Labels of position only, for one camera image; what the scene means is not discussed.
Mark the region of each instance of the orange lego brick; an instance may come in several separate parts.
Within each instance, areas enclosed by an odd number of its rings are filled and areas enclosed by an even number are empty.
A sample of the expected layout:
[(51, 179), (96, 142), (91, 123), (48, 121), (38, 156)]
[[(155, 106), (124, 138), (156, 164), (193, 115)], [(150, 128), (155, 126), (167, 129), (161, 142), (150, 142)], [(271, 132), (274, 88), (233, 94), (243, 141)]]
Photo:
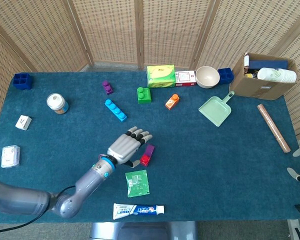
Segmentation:
[(172, 97), (166, 102), (165, 106), (167, 109), (171, 110), (179, 102), (178, 94), (173, 94)]

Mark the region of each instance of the wicker room divider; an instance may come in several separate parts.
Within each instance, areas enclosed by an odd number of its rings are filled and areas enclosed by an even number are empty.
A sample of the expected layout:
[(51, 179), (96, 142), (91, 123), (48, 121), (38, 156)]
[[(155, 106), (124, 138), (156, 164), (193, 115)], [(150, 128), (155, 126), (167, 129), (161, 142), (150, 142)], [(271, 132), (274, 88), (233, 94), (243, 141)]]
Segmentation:
[(233, 68), (244, 52), (296, 61), (285, 100), (300, 139), (300, 0), (0, 0), (0, 111), (17, 72)]

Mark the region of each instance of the toothpaste tube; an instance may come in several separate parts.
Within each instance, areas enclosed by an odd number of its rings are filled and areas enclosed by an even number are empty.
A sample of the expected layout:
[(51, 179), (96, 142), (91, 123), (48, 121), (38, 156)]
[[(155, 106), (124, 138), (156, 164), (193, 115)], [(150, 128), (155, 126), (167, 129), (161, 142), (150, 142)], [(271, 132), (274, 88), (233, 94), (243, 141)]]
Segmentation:
[(165, 214), (165, 206), (113, 204), (113, 220), (129, 215), (158, 215)]

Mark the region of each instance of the red and white box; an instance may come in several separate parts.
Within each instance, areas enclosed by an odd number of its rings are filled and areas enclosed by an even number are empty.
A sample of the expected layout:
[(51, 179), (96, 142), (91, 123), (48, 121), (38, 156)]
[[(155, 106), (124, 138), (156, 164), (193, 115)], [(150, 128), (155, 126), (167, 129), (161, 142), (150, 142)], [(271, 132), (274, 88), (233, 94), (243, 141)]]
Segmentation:
[(195, 71), (176, 71), (175, 72), (175, 86), (194, 86), (196, 85)]

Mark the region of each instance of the small white box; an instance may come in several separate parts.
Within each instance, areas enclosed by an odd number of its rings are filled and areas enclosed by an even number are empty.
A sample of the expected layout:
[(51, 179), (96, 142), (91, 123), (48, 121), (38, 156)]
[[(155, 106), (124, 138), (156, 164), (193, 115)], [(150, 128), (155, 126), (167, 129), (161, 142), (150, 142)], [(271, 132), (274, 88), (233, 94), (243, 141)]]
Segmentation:
[(27, 130), (31, 120), (32, 119), (30, 117), (21, 115), (19, 120), (16, 122), (15, 127), (22, 130)]
[(19, 165), (20, 147), (17, 145), (2, 148), (1, 167), (11, 168)]
[(176, 71), (175, 72), (175, 86), (194, 86), (196, 85), (195, 71)]

